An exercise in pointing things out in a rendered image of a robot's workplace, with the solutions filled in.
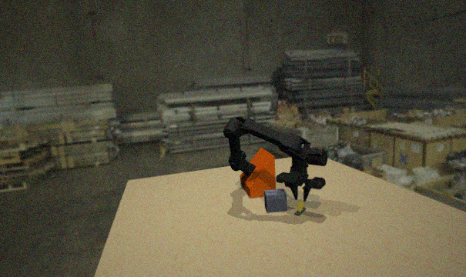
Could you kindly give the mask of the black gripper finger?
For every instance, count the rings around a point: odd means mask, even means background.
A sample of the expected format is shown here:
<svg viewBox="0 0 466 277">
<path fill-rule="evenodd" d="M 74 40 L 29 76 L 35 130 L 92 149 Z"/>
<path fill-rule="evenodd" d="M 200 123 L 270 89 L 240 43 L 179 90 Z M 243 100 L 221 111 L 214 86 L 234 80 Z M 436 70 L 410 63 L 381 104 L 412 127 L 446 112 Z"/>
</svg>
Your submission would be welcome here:
<svg viewBox="0 0 466 277">
<path fill-rule="evenodd" d="M 308 188 L 308 187 L 304 186 L 302 189 L 303 189 L 303 201 L 305 202 L 311 188 Z"/>
<path fill-rule="evenodd" d="M 297 188 L 296 189 L 292 189 L 290 188 L 293 192 L 293 197 L 297 200 Z"/>
</svg>

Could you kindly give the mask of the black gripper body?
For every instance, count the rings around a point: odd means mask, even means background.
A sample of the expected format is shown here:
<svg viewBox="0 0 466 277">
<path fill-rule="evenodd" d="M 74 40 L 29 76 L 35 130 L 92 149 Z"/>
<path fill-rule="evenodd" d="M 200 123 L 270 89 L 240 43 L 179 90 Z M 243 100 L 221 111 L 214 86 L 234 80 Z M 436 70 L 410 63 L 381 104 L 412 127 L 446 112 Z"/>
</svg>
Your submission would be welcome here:
<svg viewBox="0 0 466 277">
<path fill-rule="evenodd" d="M 293 163 L 292 163 L 292 166 L 291 166 L 291 168 L 294 169 L 295 172 L 299 172 L 299 170 L 302 171 L 302 173 L 303 173 L 303 183 L 304 183 L 305 187 L 313 188 L 313 189 L 321 189 L 322 187 L 324 187 L 326 185 L 326 180 L 324 180 L 322 178 L 315 177 L 313 179 L 307 179 L 308 178 L 307 167 L 308 167 L 307 164 L 305 164 L 305 165 L 294 165 Z M 288 174 L 289 173 L 286 173 L 286 172 L 280 173 L 277 176 L 277 182 L 284 183 L 284 179 Z"/>
</svg>

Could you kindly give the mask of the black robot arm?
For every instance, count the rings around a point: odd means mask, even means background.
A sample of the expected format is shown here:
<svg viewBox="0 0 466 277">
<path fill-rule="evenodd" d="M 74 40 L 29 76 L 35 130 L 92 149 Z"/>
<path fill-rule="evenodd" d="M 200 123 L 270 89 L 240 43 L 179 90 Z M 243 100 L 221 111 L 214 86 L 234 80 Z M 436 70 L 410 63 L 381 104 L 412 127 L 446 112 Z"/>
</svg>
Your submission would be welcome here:
<svg viewBox="0 0 466 277">
<path fill-rule="evenodd" d="M 310 149 L 310 143 L 299 135 L 293 133 L 281 133 L 256 123 L 251 118 L 236 117 L 230 118 L 223 134 L 229 139 L 230 158 L 229 164 L 234 171 L 241 170 L 246 176 L 250 176 L 256 168 L 246 160 L 245 152 L 240 150 L 240 136 L 245 134 L 254 135 L 260 139 L 277 145 L 282 152 L 292 157 L 294 165 L 319 165 L 327 164 L 327 152 Z M 304 144 L 304 147 L 302 147 Z M 295 172 L 290 169 L 290 173 L 285 177 L 286 187 L 296 189 L 303 184 L 303 173 L 301 170 Z"/>
</svg>

